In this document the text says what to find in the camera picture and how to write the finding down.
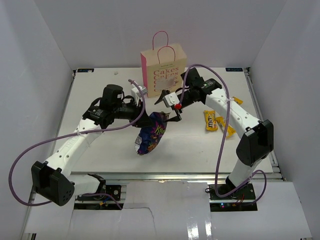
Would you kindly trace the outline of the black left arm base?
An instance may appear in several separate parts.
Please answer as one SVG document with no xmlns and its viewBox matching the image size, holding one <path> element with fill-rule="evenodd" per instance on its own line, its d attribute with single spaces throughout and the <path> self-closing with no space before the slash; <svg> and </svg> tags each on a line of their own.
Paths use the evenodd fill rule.
<svg viewBox="0 0 320 240">
<path fill-rule="evenodd" d="M 121 210 L 121 185 L 107 184 L 96 174 L 86 174 L 73 179 L 77 210 Z"/>
</svg>

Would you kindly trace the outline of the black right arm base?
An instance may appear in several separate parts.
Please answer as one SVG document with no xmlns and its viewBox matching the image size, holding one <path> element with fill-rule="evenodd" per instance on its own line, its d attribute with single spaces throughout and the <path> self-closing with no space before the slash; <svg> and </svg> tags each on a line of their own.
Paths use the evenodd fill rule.
<svg viewBox="0 0 320 240">
<path fill-rule="evenodd" d="M 258 210 L 254 187 L 251 183 L 226 197 L 218 197 L 214 184 L 208 185 L 205 192 L 209 194 L 210 211 L 214 212 L 255 212 Z"/>
</svg>

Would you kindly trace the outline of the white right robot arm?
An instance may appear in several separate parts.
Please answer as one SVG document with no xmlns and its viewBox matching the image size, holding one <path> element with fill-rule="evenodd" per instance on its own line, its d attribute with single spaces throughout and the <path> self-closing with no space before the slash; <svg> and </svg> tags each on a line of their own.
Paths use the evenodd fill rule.
<svg viewBox="0 0 320 240">
<path fill-rule="evenodd" d="M 175 111 L 171 122 L 179 122 L 182 110 L 193 103 L 201 102 L 215 110 L 231 126 L 240 141 L 236 148 L 237 162 L 225 180 L 223 187 L 214 187 L 219 198 L 238 199 L 244 193 L 244 185 L 259 172 L 257 166 L 274 149 L 274 125 L 269 120 L 260 120 L 244 110 L 230 97 L 226 83 L 220 79 L 204 80 L 194 64 L 181 74 L 183 85 L 181 93 L 163 90 L 156 101 L 163 102 L 167 108 Z"/>
</svg>

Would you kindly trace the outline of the purple blue chips bag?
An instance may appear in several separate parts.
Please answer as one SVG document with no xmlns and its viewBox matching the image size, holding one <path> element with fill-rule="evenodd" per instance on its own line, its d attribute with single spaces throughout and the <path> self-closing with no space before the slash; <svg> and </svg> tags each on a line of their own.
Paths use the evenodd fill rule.
<svg viewBox="0 0 320 240">
<path fill-rule="evenodd" d="M 166 132 L 166 120 L 169 119 L 169 116 L 170 113 L 165 113 L 163 111 L 152 112 L 149 115 L 152 125 L 141 128 L 135 139 L 134 147 L 138 155 L 146 155 L 157 147 Z"/>
</svg>

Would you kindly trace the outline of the yellow M&M peanut packet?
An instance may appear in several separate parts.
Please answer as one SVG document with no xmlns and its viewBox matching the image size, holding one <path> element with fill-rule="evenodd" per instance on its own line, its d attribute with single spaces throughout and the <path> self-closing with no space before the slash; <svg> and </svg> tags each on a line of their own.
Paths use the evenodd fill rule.
<svg viewBox="0 0 320 240">
<path fill-rule="evenodd" d="M 205 119 L 205 129 L 207 131 L 215 132 L 218 130 L 217 121 L 216 121 L 216 112 L 214 110 L 205 110 L 204 119 Z"/>
</svg>

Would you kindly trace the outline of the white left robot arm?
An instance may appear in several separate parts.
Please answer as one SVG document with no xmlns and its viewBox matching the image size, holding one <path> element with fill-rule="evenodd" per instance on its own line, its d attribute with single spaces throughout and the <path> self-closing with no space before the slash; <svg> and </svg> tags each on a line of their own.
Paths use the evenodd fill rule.
<svg viewBox="0 0 320 240">
<path fill-rule="evenodd" d="M 147 89 L 135 82 L 133 85 L 131 94 L 124 95 L 121 86 L 108 84 L 102 96 L 90 104 L 74 133 L 63 145 L 44 162 L 36 161 L 32 165 L 32 182 L 37 194 L 58 206 L 64 206 L 73 195 L 90 194 L 96 200 L 105 196 L 106 181 L 96 174 L 87 174 L 76 180 L 68 178 L 83 153 L 114 120 L 128 120 L 129 125 L 136 128 L 152 126 L 143 100 Z"/>
</svg>

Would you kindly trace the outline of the small yellow snack packet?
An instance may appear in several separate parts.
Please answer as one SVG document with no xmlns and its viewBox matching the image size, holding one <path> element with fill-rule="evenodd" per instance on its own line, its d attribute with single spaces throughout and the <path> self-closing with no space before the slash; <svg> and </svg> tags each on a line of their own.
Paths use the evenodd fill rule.
<svg viewBox="0 0 320 240">
<path fill-rule="evenodd" d="M 235 96 L 232 97 L 232 99 L 238 104 L 238 105 L 242 105 L 243 101 Z"/>
</svg>

